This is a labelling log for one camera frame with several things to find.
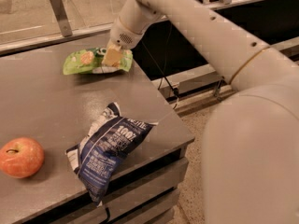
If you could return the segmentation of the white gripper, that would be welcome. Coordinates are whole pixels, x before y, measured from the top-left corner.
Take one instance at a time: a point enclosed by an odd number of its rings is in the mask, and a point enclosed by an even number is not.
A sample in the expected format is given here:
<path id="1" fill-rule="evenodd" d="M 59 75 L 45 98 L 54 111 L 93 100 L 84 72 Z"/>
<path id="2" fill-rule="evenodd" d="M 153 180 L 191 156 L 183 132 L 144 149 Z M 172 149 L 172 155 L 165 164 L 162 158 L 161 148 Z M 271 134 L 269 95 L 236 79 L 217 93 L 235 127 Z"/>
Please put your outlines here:
<path id="1" fill-rule="evenodd" d="M 147 24 L 143 21 L 125 21 L 118 17 L 110 30 L 110 41 L 115 45 L 107 47 L 102 65 L 117 67 L 122 58 L 121 48 L 133 49 L 142 39 L 146 29 Z"/>

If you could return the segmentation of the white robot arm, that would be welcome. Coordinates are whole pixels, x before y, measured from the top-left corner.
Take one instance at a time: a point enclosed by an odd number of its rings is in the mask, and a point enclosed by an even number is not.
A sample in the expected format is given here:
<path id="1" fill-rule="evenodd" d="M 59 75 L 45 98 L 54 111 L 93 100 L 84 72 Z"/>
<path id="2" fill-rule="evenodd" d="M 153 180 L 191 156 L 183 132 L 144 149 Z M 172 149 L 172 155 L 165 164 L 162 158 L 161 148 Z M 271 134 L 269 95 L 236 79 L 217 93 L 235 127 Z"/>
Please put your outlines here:
<path id="1" fill-rule="evenodd" d="M 127 0 L 109 52 L 162 15 L 236 91 L 203 133 L 206 224 L 299 224 L 299 66 L 194 0 Z"/>

